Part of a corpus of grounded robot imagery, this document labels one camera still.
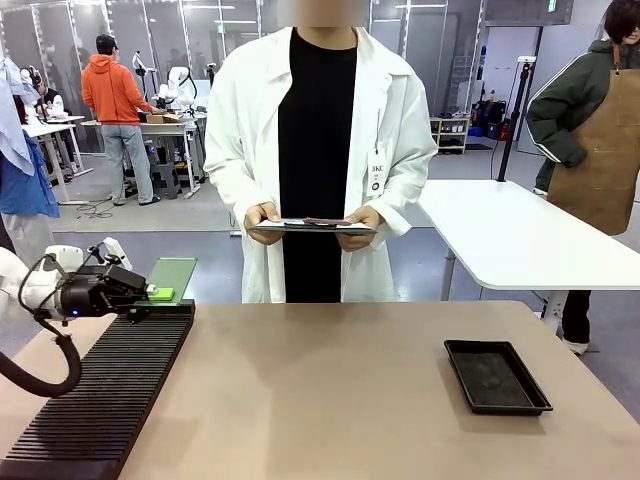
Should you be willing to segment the person in orange hoodie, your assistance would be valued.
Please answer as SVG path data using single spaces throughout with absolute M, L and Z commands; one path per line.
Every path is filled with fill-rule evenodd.
M 162 111 L 144 99 L 132 73 L 118 62 L 114 37 L 97 36 L 96 50 L 81 74 L 82 97 L 100 123 L 110 168 L 111 201 L 116 206 L 126 203 L 123 157 L 127 155 L 134 172 L 138 204 L 157 203 L 160 198 L 154 194 L 139 114 Z

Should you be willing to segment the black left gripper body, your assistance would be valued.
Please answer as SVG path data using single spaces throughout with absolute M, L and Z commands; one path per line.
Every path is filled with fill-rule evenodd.
M 64 318 L 126 314 L 148 300 L 146 279 L 119 265 L 81 267 L 69 275 L 56 294 Z

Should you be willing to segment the white name badge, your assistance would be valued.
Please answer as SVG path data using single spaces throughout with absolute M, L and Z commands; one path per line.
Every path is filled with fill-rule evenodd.
M 367 153 L 366 196 L 378 198 L 386 183 L 387 156 L 383 146 L 376 145 Z

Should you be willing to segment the grey clipboard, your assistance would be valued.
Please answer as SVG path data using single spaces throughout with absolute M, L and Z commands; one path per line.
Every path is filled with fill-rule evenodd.
M 369 228 L 362 223 L 351 223 L 350 226 L 340 227 L 316 227 L 311 225 L 305 225 L 304 219 L 281 219 L 274 222 L 271 220 L 264 220 L 252 227 L 252 230 L 266 231 L 266 232 L 304 232 L 304 233 L 343 233 L 343 234 L 361 234 L 369 231 Z

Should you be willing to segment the green PCB board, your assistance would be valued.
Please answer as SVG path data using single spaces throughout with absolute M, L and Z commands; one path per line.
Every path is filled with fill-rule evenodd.
M 193 272 L 197 264 L 196 258 L 159 258 L 151 273 L 147 276 L 147 284 L 158 287 L 173 287 L 175 295 L 172 301 L 149 301 L 150 304 L 178 304 L 183 300 Z

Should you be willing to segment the black plastic tray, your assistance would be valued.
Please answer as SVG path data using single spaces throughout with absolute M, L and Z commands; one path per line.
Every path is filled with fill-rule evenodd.
M 510 342 L 446 340 L 444 348 L 472 413 L 537 417 L 553 410 Z

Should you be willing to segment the person in white lab coat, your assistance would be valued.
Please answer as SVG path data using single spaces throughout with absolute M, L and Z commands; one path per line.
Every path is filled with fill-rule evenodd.
M 242 229 L 246 303 L 392 301 L 386 241 L 410 230 L 406 208 L 437 152 L 425 87 L 365 29 L 286 27 L 235 49 L 214 78 L 204 165 Z M 383 146 L 384 191 L 366 196 L 367 153 Z M 337 233 L 252 230 L 264 220 L 381 214 L 370 246 Z

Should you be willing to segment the white background desk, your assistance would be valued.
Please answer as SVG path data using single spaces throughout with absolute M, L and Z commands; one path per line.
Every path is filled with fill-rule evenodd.
M 63 122 L 34 123 L 22 126 L 23 130 L 30 138 L 45 146 L 49 163 L 52 166 L 53 173 L 58 183 L 59 195 L 57 196 L 57 203 L 59 206 L 80 207 L 90 204 L 89 200 L 72 199 L 69 196 L 65 183 L 65 173 L 60 166 L 60 162 L 63 162 L 69 171 L 69 174 L 73 178 L 82 177 L 93 172 L 93 168 L 86 168 L 84 166 L 82 154 L 79 150 L 75 135 L 75 121 L 82 119 L 83 116 L 72 116 Z M 71 143 L 75 155 L 74 160 L 71 160 L 68 155 L 66 144 L 61 136 L 62 132 L 68 132 L 71 137 Z
M 140 120 L 139 127 L 150 165 L 173 162 L 182 187 L 182 193 L 179 196 L 189 198 L 199 191 L 205 180 L 205 120 L 202 116 L 183 116 L 183 118 L 185 122 L 179 124 L 154 125 Z M 87 121 L 85 124 L 100 132 L 100 123 L 97 120 Z M 127 199 L 131 194 L 137 195 L 134 172 L 127 155 L 123 157 L 123 170 Z

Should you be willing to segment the person's left hand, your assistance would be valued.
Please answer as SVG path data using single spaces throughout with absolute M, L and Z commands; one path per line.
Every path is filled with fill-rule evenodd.
M 369 228 L 368 232 L 361 234 L 336 234 L 340 247 L 346 252 L 355 252 L 370 246 L 378 228 L 385 223 L 384 217 L 368 205 L 361 206 L 345 220 L 350 223 L 362 223 Z

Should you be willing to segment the grey step stool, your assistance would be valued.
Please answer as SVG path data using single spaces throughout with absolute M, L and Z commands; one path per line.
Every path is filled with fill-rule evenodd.
M 175 164 L 152 163 L 150 165 L 151 182 L 157 196 L 175 200 L 182 193 Z

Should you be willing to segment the person in brown apron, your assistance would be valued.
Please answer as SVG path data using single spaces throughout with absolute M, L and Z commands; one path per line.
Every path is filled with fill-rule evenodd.
M 604 31 L 530 99 L 526 122 L 545 157 L 535 193 L 617 236 L 640 176 L 640 0 L 612 0 Z

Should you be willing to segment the black slotted PCB rack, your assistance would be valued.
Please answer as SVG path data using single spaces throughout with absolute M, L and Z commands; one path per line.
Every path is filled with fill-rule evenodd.
M 48 400 L 0 459 L 0 480 L 117 480 L 191 330 L 195 303 L 117 317 L 79 384 Z

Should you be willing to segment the black pole stand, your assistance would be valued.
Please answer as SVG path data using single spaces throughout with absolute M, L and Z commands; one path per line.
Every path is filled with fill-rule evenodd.
M 518 65 L 522 66 L 520 69 L 519 76 L 519 84 L 515 97 L 515 101 L 513 103 L 513 108 L 511 112 L 511 118 L 509 123 L 509 132 L 507 135 L 507 139 L 505 142 L 500 167 L 498 171 L 497 181 L 505 182 L 506 181 L 506 171 L 508 167 L 509 158 L 511 155 L 511 150 L 514 143 L 515 130 L 518 125 L 518 121 L 521 114 L 521 106 L 523 102 L 524 93 L 528 84 L 529 76 L 533 69 L 534 64 L 536 63 L 536 56 L 519 56 L 518 57 Z

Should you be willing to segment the white table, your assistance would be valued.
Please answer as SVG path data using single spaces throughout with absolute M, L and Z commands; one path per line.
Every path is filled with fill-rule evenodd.
M 548 293 L 558 329 L 571 291 L 639 291 L 640 254 L 511 181 L 429 180 L 420 209 L 448 247 L 440 298 L 456 264 L 490 290 Z

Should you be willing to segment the low wooden shelf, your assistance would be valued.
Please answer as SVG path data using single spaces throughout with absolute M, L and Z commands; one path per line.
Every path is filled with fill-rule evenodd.
M 470 125 L 468 117 L 432 117 L 430 125 L 439 154 L 465 153 Z

